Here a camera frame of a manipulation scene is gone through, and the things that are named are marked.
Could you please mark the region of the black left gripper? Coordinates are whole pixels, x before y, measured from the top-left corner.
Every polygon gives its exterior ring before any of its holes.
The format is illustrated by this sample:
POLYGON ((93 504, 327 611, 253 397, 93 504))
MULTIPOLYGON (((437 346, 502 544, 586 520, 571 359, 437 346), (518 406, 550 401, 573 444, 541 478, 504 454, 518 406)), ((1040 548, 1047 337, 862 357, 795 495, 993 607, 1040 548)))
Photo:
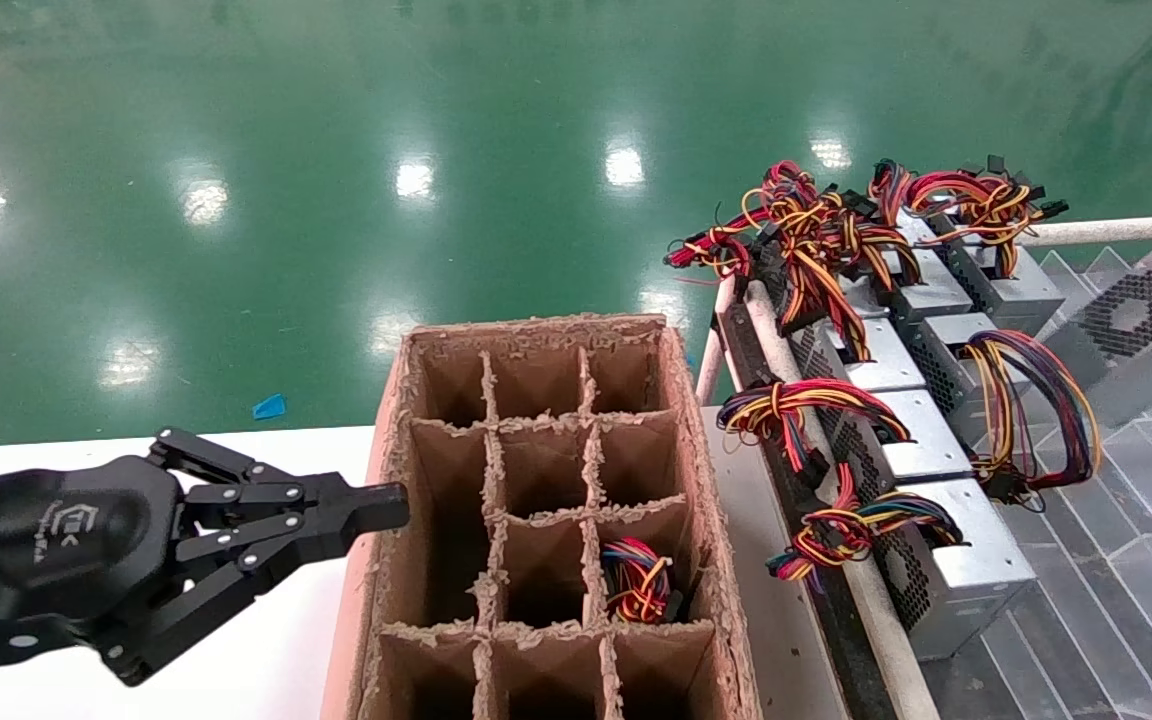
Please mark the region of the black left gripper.
POLYGON ((288 473, 183 429, 147 461, 1 473, 0 666, 101 637, 111 673, 141 685, 302 566, 408 523, 401 483, 288 473), (169 471, 198 484, 183 498, 169 471), (170 543, 180 501, 236 528, 170 543))

